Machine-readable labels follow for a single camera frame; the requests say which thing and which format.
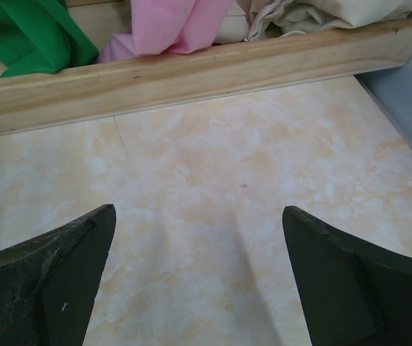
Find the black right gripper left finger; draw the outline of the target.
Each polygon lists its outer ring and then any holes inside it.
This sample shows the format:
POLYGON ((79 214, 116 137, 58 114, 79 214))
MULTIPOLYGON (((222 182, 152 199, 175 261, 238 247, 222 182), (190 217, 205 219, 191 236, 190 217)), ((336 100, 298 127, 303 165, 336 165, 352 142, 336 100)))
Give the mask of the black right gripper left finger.
POLYGON ((82 345, 115 234, 102 205, 0 251, 0 345, 82 345))

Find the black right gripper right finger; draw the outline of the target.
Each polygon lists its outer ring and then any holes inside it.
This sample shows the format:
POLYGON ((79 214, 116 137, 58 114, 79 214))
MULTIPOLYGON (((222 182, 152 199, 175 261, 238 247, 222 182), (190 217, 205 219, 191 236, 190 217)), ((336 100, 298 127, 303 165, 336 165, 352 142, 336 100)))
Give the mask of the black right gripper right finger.
POLYGON ((282 227, 312 345, 412 345, 412 258, 296 206, 282 227))

